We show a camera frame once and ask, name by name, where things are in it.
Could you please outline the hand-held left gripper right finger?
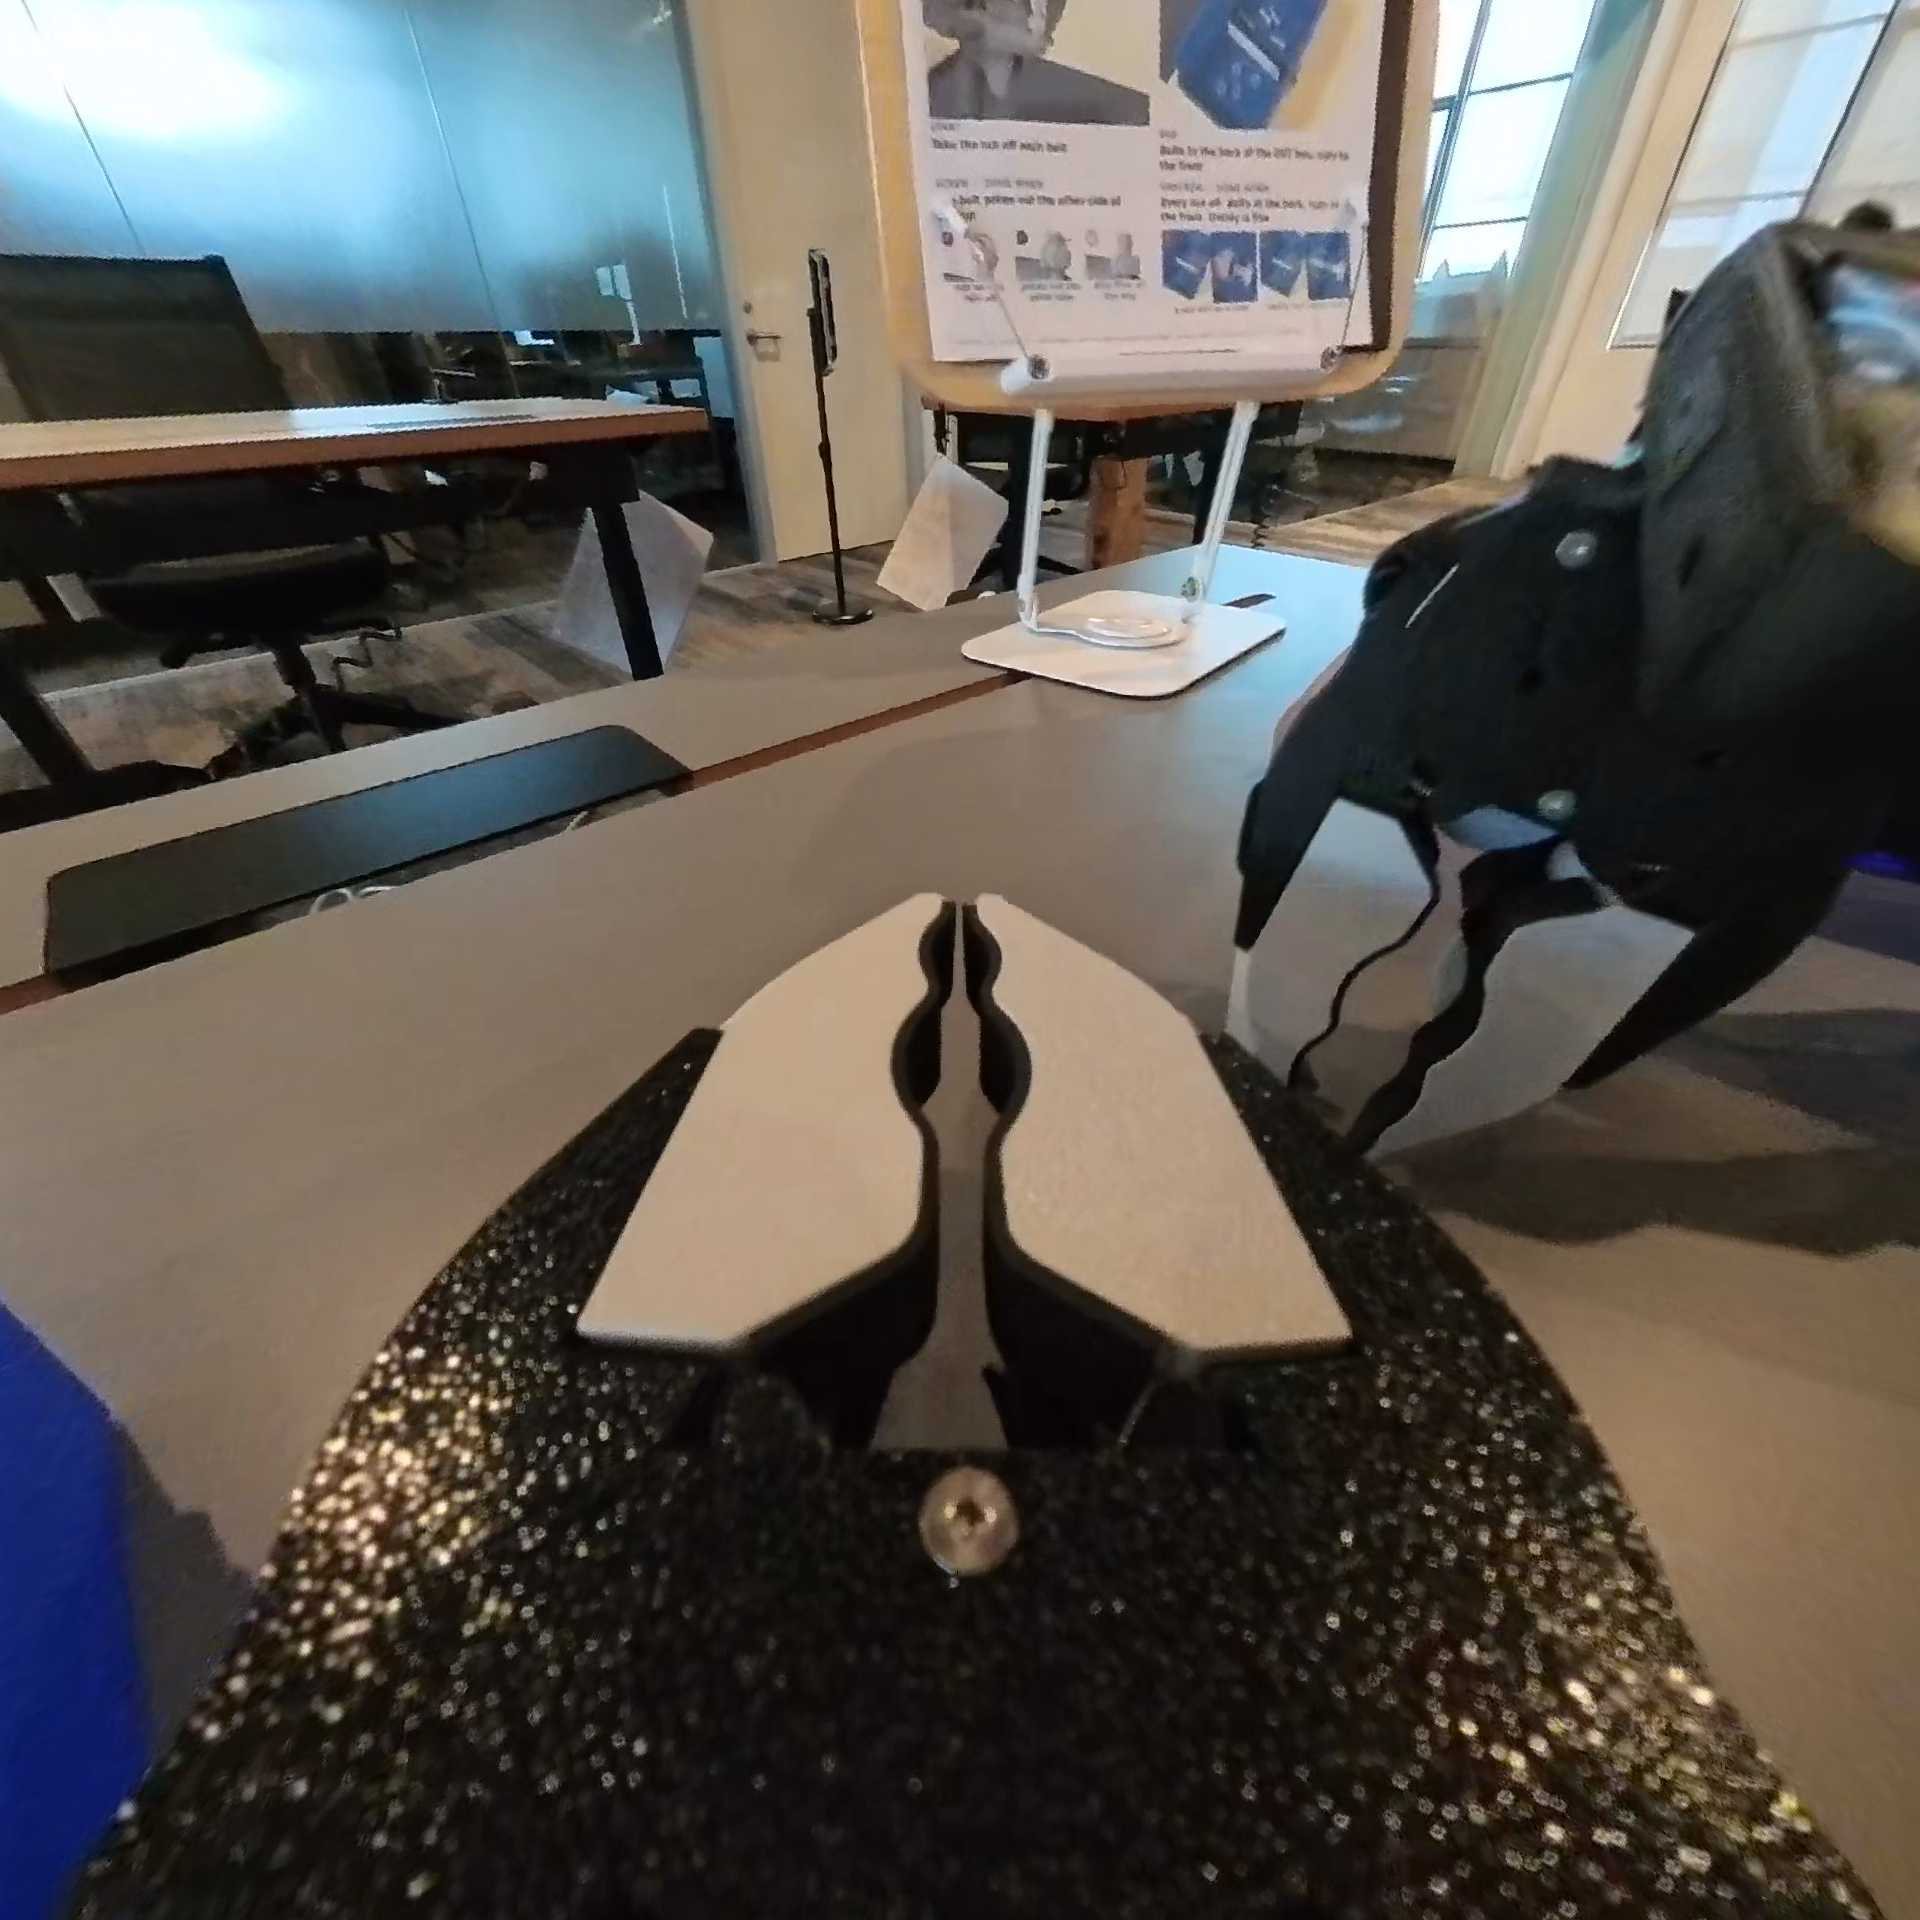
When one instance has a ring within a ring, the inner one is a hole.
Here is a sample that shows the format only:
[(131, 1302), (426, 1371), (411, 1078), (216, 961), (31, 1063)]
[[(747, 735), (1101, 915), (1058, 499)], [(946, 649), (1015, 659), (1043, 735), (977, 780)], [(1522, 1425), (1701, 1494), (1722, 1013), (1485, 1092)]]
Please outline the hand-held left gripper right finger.
[(988, 1385), (1011, 1444), (1236, 1444), (1223, 1375), (1353, 1343), (1194, 1021), (1023, 910), (962, 915)]

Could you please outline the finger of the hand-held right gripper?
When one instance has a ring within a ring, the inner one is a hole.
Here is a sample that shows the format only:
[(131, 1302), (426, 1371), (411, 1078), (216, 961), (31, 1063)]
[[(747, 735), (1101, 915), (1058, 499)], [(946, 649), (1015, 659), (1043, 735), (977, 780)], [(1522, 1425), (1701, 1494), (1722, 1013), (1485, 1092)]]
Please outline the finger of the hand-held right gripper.
[(1437, 830), (1338, 800), (1255, 935), (1236, 935), (1227, 1032), (1289, 1087), (1316, 1065), (1369, 969), (1404, 953), (1442, 900)]
[(1627, 907), (1554, 823), (1477, 809), (1440, 825), (1469, 853), (1435, 1007), (1360, 1105), (1353, 1148), (1396, 1157), (1519, 1117), (1608, 1073), (1627, 1017)]

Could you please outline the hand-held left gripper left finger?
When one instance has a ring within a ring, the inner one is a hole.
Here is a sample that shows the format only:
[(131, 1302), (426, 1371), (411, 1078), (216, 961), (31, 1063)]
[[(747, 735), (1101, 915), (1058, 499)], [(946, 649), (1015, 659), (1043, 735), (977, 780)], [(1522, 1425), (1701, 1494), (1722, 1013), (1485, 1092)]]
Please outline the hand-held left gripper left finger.
[(955, 902), (911, 895), (727, 1019), (579, 1316), (580, 1340), (791, 1385), (874, 1437), (940, 1299)]

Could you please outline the white paper sheet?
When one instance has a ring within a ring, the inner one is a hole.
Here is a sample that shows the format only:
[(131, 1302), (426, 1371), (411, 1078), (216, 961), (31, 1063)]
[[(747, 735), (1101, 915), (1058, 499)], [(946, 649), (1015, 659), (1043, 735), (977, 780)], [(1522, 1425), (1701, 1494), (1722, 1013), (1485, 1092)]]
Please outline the white paper sheet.
[(972, 589), (1008, 513), (1003, 493), (936, 454), (881, 565), (879, 587), (922, 612), (946, 608)]
[(589, 507), (561, 589), (561, 643), (629, 681), (659, 679), (712, 551), (712, 531), (655, 495)]

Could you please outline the instruction sheet on stand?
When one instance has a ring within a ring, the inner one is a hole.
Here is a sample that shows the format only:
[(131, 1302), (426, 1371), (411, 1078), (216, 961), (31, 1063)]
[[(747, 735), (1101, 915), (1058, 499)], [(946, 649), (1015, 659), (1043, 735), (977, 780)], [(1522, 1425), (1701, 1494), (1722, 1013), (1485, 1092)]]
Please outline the instruction sheet on stand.
[(857, 4), (897, 358), (955, 412), (1339, 397), (1421, 263), (1437, 4)]

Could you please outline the black floor stand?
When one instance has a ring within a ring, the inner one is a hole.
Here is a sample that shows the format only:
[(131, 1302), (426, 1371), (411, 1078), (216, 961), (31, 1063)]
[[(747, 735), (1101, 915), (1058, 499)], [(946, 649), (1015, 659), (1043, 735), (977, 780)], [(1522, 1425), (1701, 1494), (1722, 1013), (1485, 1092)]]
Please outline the black floor stand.
[(853, 629), (869, 621), (874, 617), (874, 609), (869, 606), (856, 604), (848, 592), (848, 561), (837, 504), (837, 485), (833, 467), (833, 422), (826, 391), (828, 377), (835, 373), (837, 366), (833, 263), (823, 248), (811, 248), (808, 253), (808, 335), (833, 561), (833, 595), (811, 608), (811, 617), (815, 621), (829, 629)]

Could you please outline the printed instruction sheet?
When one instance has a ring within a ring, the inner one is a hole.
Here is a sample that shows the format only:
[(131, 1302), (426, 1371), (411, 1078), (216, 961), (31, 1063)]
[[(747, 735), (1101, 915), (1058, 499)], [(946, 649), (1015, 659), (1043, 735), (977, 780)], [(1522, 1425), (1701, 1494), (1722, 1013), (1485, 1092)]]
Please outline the printed instruction sheet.
[(1391, 4), (895, 4), (940, 366), (1373, 342)]

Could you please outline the black office chair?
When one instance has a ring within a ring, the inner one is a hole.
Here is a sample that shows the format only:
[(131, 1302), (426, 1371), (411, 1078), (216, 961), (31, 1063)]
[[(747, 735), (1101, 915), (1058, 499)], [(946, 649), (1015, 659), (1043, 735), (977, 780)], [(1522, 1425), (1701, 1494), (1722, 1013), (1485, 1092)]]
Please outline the black office chair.
[[(35, 422), (276, 413), (292, 400), (236, 279), (219, 256), (3, 259), (4, 373)], [(305, 534), (322, 525), (320, 503), (357, 491), (336, 472), (290, 468), (221, 472), (66, 500), (89, 534), (192, 524)], [(329, 633), (395, 640), (384, 617), (394, 565), (373, 537), (336, 543), (252, 545), (227, 557), (149, 560), (87, 572), (96, 606), (151, 640), (167, 668), (213, 652), (271, 655), (290, 697), (240, 731), (210, 764), (216, 774), (273, 765), (301, 735), (345, 752), (351, 729), (395, 735), (443, 720), (392, 695), (322, 681), (305, 644)]]

